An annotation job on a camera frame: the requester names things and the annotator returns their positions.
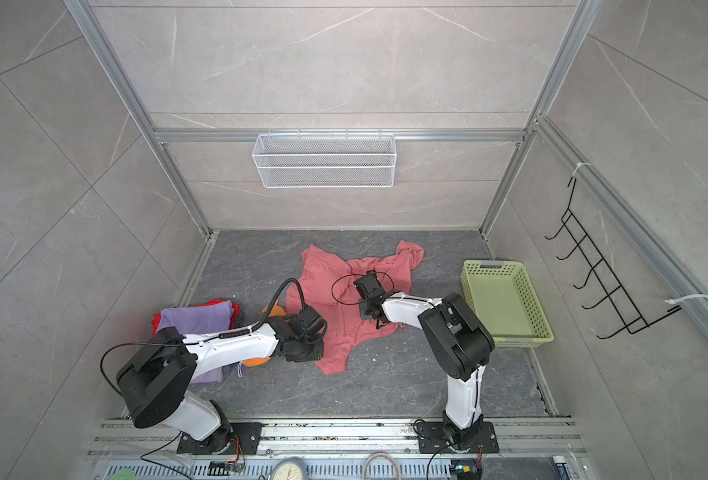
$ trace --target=metal mesh shelf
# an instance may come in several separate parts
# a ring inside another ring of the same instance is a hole
[[[391,187],[396,142],[389,134],[262,134],[253,159],[266,188]]]

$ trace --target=orange object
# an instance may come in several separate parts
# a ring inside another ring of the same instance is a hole
[[[274,303],[274,306],[271,307],[271,313],[269,316],[284,316],[286,315],[285,309],[283,309],[280,306],[279,302]],[[263,365],[264,363],[268,362],[271,360],[271,357],[267,357],[265,359],[250,359],[250,360],[243,360],[242,365],[244,366],[258,366],[258,365]]]

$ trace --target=white zip tie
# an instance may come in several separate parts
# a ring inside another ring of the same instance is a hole
[[[692,295],[685,295],[681,296],[680,298],[669,298],[668,300],[664,300],[664,302],[668,303],[669,305],[675,305],[679,302],[685,301],[685,300],[690,300],[691,298],[707,298],[708,295],[705,293],[693,293]]]
[[[575,177],[575,174],[578,172],[578,169],[581,168],[581,167],[583,167],[584,165],[591,165],[591,164],[584,164],[584,163],[581,163],[581,162],[576,163],[576,164],[575,164],[575,170],[573,170],[573,174],[571,175],[571,177]]]

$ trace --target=green round object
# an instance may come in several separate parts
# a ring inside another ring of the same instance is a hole
[[[111,475],[111,480],[135,480],[135,472],[129,468],[117,470],[117,473]]]

